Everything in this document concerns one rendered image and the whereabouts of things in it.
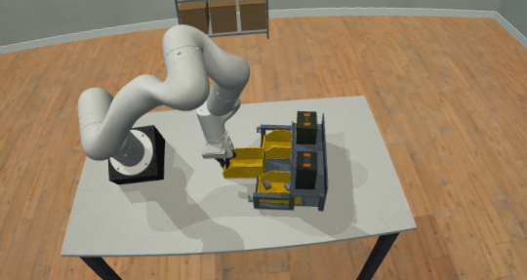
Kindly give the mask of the yellow open-front bin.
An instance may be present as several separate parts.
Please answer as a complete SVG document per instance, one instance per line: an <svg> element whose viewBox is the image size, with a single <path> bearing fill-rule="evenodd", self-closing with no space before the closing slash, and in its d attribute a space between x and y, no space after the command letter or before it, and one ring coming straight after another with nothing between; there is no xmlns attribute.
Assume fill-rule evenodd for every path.
<svg viewBox="0 0 527 280"><path fill-rule="evenodd" d="M263 136L266 159L291 159L292 131L274 130ZM265 150L269 148L268 150Z"/></svg>
<svg viewBox="0 0 527 280"><path fill-rule="evenodd" d="M264 147L234 148L235 158L229 160L228 169L223 166L226 179L258 178L265 174Z"/></svg>
<svg viewBox="0 0 527 280"><path fill-rule="evenodd" d="M269 180L271 184L271 189L265 190L263 181ZM266 174L263 174L259 176L259 183L258 183L258 192L264 192L264 193L286 193L290 194L290 191L287 191L284 183L290 182L290 172L279 172L279 171L270 171ZM287 191L287 192L281 192L281 191ZM295 197L295 204L301 204L301 198L302 197ZM266 202L266 203L289 203L289 201L286 200L265 200L265 199L259 199L260 202Z"/></svg>

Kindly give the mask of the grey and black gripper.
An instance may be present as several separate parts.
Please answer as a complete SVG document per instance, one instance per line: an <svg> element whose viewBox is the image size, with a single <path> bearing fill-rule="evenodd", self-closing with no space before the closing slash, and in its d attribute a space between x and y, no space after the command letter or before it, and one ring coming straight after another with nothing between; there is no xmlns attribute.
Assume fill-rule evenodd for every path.
<svg viewBox="0 0 527 280"><path fill-rule="evenodd" d="M225 135L225 138L224 138L224 141L223 141L223 147L222 148L225 148L226 149L226 152L227 152L227 155L226 155L226 158L225 159L225 162L224 162L224 159L221 158L221 159L216 159L218 160L218 162L222 165L222 167L226 166L226 168L228 169L228 166L230 166L230 162L229 160L231 158L234 158L236 157L236 153L233 151L234 150L234 146L233 146L233 143L230 139L230 137L228 135ZM233 149L232 149L233 148Z"/></svg>

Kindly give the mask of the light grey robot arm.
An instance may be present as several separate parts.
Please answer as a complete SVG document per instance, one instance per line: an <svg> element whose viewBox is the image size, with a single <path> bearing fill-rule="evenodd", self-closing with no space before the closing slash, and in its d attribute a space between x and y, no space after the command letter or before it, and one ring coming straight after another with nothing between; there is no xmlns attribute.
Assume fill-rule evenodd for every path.
<svg viewBox="0 0 527 280"><path fill-rule="evenodd" d="M227 135L224 124L239 109L239 96L250 78L250 66L244 59L226 52L190 25L171 27L163 37L162 49L165 81L144 74L125 85L114 98L105 89L90 88L78 100L85 154L96 161L110 159L114 169L126 176L143 172L153 157L149 137L131 129L139 118L162 103L180 111L195 109L208 143L202 151L203 159L226 158L226 149L222 148ZM208 76L214 81L211 91Z"/></svg>

